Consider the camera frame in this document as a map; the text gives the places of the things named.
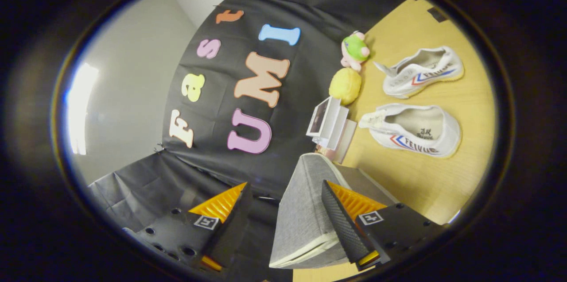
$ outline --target mounting hole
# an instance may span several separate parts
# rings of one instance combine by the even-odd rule
[[[182,247],[181,251],[188,256],[193,256],[196,253],[195,250],[190,247]]]
[[[175,253],[168,253],[167,255],[179,261],[179,257]]]
[[[388,242],[388,243],[386,244],[386,247],[387,247],[387,248],[394,248],[395,246],[397,246],[397,242],[396,242],[396,241],[394,241],[394,242]]]

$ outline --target foam letter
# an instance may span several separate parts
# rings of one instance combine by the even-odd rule
[[[181,82],[181,93],[187,96],[191,102],[197,102],[201,96],[201,88],[205,84],[205,76],[199,74],[187,74]]]
[[[221,48],[221,42],[217,39],[211,40],[202,40],[199,43],[199,47],[197,48],[197,55],[199,58],[214,58],[217,56],[218,50]]]
[[[217,14],[217,24],[221,22],[234,22],[241,19],[245,15],[243,10],[238,10],[236,13],[231,13],[230,10],[226,10],[223,13]]]
[[[299,40],[300,34],[301,30],[299,29],[299,27],[289,29],[272,27],[270,24],[264,24],[264,26],[262,26],[262,29],[260,30],[260,34],[258,35],[258,40],[282,40],[288,42],[289,45],[293,46]]]
[[[181,139],[188,148],[191,148],[193,146],[193,129],[186,131],[184,128],[187,128],[187,122],[182,118],[178,118],[179,115],[178,110],[171,111],[170,137]]]
[[[268,103],[271,108],[275,107],[280,98],[277,91],[266,92],[263,89],[278,88],[282,84],[268,72],[276,74],[279,78],[284,78],[289,69],[289,60],[274,60],[264,58],[257,52],[250,52],[245,61],[246,66],[253,71],[256,76],[237,81],[234,87],[234,96],[239,98],[246,95]]]
[[[250,140],[240,137],[235,131],[231,131],[226,143],[229,149],[239,149],[247,153],[259,154],[268,148],[270,140],[272,139],[272,129],[268,123],[261,119],[242,114],[241,109],[237,108],[234,110],[233,114],[233,126],[240,124],[258,129],[260,131],[260,138],[258,138],[258,140]]]

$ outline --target picture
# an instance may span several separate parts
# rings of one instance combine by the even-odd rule
[[[325,117],[325,111],[329,102],[324,102],[317,106],[317,112],[311,125],[310,133],[318,133],[322,126],[322,119]]]

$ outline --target feiyue logo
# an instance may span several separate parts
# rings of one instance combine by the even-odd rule
[[[435,154],[439,152],[435,148],[419,146],[403,135],[393,135],[392,137],[390,137],[390,140],[392,141],[392,143],[395,143],[397,146],[402,147],[403,149],[409,149],[410,151],[416,151],[418,153]]]
[[[449,70],[447,72],[445,72],[445,71],[452,65],[453,65],[452,63],[447,63],[447,65],[443,66],[443,68],[441,70],[436,70],[433,73],[420,73],[413,78],[412,85],[413,86],[421,85],[421,84],[424,84],[425,82],[427,82],[428,80],[431,80],[432,78],[451,74],[452,72],[456,71],[456,68],[453,69],[453,70]]]

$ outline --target wooden table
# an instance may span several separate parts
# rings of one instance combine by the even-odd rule
[[[438,105],[459,121],[459,149],[448,159],[395,151],[379,145],[368,129],[357,127],[342,164],[363,169],[399,201],[444,224],[470,198],[490,164],[496,107],[490,79],[476,50],[451,20],[435,20],[427,12],[431,7],[425,0],[407,0],[367,32],[371,57],[362,66],[361,93],[349,106],[349,119],[359,121],[363,114],[388,103]],[[451,47],[461,58],[465,70],[461,80],[430,85],[409,99],[385,95],[385,74],[372,61],[393,66],[419,48],[443,45]],[[347,263],[294,270],[293,280],[322,282],[357,273],[356,266]]]

